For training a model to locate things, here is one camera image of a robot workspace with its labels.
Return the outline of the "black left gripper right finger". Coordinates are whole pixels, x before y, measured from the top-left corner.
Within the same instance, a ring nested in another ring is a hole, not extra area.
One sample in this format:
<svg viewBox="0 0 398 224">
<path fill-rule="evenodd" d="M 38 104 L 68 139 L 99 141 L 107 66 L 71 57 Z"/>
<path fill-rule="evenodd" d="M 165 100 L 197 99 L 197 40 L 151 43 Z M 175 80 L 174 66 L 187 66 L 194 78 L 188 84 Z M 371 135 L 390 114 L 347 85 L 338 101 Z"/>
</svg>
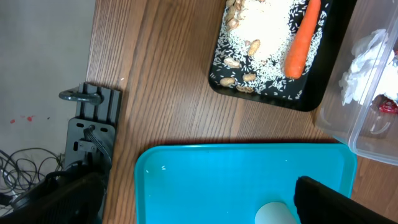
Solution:
<svg viewBox="0 0 398 224">
<path fill-rule="evenodd" d="M 294 205 L 302 224 L 397 224 L 308 176 L 296 181 Z"/>
</svg>

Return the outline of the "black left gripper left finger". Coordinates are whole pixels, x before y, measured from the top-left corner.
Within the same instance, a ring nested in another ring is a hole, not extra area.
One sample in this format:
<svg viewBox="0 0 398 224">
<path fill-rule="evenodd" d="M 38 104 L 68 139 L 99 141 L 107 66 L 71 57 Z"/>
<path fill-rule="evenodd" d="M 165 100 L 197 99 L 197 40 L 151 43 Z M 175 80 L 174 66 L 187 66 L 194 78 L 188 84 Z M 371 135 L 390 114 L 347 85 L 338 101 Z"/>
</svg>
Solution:
<svg viewBox="0 0 398 224">
<path fill-rule="evenodd" d="M 104 196 L 102 178 L 96 172 L 74 177 L 50 174 L 11 203 L 13 212 L 1 224 L 97 223 Z"/>
</svg>

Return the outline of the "translucent plastic cup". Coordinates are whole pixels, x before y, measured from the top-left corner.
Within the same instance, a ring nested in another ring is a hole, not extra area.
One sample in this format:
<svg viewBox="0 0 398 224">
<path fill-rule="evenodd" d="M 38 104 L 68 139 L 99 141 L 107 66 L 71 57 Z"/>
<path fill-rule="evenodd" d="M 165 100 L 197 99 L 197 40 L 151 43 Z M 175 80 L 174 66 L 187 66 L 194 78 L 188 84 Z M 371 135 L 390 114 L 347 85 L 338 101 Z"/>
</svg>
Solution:
<svg viewBox="0 0 398 224">
<path fill-rule="evenodd" d="M 263 205 L 256 213 L 255 224 L 297 224 L 286 204 L 270 202 Z"/>
</svg>

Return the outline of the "red sauce packet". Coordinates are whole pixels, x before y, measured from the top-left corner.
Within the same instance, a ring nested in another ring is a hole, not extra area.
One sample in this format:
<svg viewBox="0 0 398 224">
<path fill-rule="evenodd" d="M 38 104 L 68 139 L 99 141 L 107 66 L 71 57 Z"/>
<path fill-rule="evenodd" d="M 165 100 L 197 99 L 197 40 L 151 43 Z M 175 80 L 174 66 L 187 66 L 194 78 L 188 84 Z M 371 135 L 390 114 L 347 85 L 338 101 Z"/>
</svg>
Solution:
<svg viewBox="0 0 398 224">
<path fill-rule="evenodd" d="M 384 98 L 379 105 L 379 111 L 388 114 L 397 114 L 397 103 L 389 98 Z"/>
</svg>

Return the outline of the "orange carrot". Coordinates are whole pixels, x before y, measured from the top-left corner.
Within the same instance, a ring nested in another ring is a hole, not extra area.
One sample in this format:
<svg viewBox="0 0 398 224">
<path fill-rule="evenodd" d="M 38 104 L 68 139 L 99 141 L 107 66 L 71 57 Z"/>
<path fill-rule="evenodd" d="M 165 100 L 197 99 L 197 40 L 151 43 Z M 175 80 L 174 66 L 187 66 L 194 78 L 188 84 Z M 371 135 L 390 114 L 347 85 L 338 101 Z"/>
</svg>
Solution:
<svg viewBox="0 0 398 224">
<path fill-rule="evenodd" d="M 298 79 L 302 76 L 312 36 L 317 26 L 320 7 L 321 0 L 309 0 L 305 15 L 284 62 L 286 78 Z"/>
</svg>

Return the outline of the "rice and peanut scraps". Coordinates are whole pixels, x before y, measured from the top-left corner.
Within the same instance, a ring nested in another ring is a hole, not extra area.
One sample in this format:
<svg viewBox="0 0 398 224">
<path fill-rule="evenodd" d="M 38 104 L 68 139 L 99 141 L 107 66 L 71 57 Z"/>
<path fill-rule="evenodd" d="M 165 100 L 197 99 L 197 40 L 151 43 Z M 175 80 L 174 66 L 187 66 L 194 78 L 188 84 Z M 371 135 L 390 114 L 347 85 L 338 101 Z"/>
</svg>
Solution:
<svg viewBox="0 0 398 224">
<path fill-rule="evenodd" d="M 209 79 L 217 87 L 282 100 L 301 99 L 323 38 L 331 1 L 322 1 L 300 78 L 284 63 L 308 9 L 306 0 L 226 2 Z"/>
</svg>

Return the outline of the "white napkin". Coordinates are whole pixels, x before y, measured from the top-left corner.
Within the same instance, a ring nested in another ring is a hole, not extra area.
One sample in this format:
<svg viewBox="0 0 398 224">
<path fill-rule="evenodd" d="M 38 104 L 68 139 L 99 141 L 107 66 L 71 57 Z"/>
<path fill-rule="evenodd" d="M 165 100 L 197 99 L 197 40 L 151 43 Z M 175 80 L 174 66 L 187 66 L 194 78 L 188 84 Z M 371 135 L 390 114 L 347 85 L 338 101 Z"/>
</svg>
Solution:
<svg viewBox="0 0 398 224">
<path fill-rule="evenodd" d="M 342 105 L 348 105 L 352 101 L 360 105 L 364 104 L 363 95 L 369 93 L 370 89 L 368 82 L 373 81 L 375 69 L 383 63 L 378 55 L 385 51 L 387 40 L 386 30 L 378 29 L 355 42 L 351 49 L 354 60 L 338 82 L 342 87 Z M 393 50 L 389 51 L 386 66 L 373 97 L 376 98 L 379 95 L 397 101 L 397 58 Z"/>
</svg>

